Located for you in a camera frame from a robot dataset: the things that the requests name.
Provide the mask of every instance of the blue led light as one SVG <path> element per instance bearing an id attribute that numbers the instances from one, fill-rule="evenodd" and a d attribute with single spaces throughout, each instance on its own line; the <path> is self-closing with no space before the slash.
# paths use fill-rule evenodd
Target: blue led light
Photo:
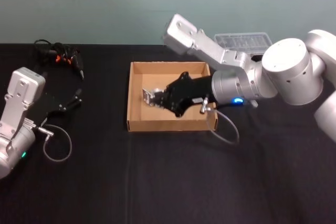
<path id="1" fill-rule="evenodd" d="M 242 98 L 240 98 L 240 97 L 232 99 L 232 103 L 233 104 L 242 104 L 243 102 L 244 102 L 244 100 Z"/>

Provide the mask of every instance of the cardboard box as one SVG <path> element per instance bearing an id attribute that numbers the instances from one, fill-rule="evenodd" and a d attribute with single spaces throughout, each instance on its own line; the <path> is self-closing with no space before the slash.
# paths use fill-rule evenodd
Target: cardboard box
<path id="1" fill-rule="evenodd" d="M 181 118 L 163 108 L 150 107 L 142 99 L 142 89 L 152 91 L 165 89 L 167 84 L 188 71 L 191 78 L 209 76 L 208 64 L 204 62 L 132 62 L 128 93 L 128 130 L 138 131 L 208 131 L 206 123 L 214 130 L 217 114 L 200 114 L 201 105 L 190 107 Z"/>

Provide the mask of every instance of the green wall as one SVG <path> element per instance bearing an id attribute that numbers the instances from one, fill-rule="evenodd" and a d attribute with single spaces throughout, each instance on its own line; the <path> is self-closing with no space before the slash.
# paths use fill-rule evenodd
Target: green wall
<path id="1" fill-rule="evenodd" d="M 1 0 L 0 42 L 37 38 L 81 44 L 161 44 L 180 13 L 215 33 L 265 31 L 272 41 L 336 34 L 336 0 Z"/>

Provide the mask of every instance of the black tablecloth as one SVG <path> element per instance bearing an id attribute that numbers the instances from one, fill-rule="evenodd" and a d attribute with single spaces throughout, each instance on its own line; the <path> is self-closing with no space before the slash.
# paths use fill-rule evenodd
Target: black tablecloth
<path id="1" fill-rule="evenodd" d="M 43 139 L 0 181 L 0 223 L 336 223 L 336 144 L 313 113 L 331 92 L 294 107 L 280 97 L 253 109 L 226 108 L 241 134 L 230 147 L 208 132 L 129 133 L 132 61 L 196 60 L 162 46 L 81 45 L 83 105 L 64 127 L 73 154 L 54 164 Z M 0 94 L 29 45 L 0 45 Z M 80 81 L 48 69 L 45 92 L 59 100 Z M 231 134 L 219 121 L 219 130 Z"/>

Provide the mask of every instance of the table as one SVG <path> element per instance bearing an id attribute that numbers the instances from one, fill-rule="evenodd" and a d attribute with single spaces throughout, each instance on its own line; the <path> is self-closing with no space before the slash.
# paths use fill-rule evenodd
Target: table
<path id="1" fill-rule="evenodd" d="M 197 59 L 163 46 L 78 47 L 86 79 L 83 105 L 66 125 L 73 154 L 51 163 L 37 140 L 0 181 L 1 224 L 336 222 L 336 144 L 313 118 L 332 92 L 329 83 L 305 106 L 276 97 L 258 109 L 222 110 L 237 124 L 238 147 L 209 132 L 129 133 L 130 62 Z M 30 48 L 0 45 L 1 95 Z M 45 92 L 64 100 L 78 84 L 68 69 L 51 68 Z"/>

